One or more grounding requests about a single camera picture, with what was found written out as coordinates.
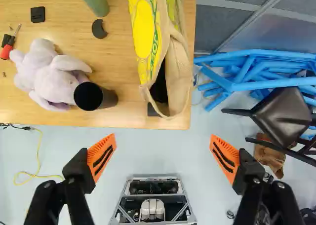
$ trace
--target small screw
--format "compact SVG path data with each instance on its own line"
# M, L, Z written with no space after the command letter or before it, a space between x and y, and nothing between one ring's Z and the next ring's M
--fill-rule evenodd
M254 179L253 179L253 182L256 183L256 184L260 184L260 181L259 181L258 178L254 178Z
M47 182L45 185L44 185L44 188L48 188L50 187L50 182Z
M280 187L281 189L284 189L285 188L285 185L281 182L278 182L277 183L277 186Z

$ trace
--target black chair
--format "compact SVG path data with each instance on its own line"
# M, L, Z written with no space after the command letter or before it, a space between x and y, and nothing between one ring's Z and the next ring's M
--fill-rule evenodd
M247 142L277 150L316 167L316 160L307 156L316 155L316 151L311 150L316 148L316 137L310 141L300 139L310 125L316 125L316 121L297 87L276 88L250 110L222 109L222 112L250 117L271 140L245 138ZM294 142L304 147L299 151L290 150L288 147Z

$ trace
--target white device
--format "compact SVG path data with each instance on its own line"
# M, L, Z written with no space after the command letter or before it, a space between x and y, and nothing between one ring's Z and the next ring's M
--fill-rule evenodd
M140 221L164 219L164 204L160 199L146 199L140 209Z

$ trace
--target black cable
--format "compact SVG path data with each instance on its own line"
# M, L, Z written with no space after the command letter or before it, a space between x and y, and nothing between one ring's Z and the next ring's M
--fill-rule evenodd
M0 123L0 127L2 127L3 130L5 130L5 129L8 128L9 126L15 128L15 129L31 130L31 127L29 127L29 126L17 127L17 126L14 126L13 124Z

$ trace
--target stuffed animal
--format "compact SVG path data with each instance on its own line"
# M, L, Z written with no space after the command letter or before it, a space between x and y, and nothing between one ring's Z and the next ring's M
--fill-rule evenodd
M15 86L28 92L31 99L50 111L66 111L70 105L75 105L75 88L89 81L84 72L92 72L84 62L58 55L54 44L41 38L32 42L27 54L12 50L10 59L17 69Z

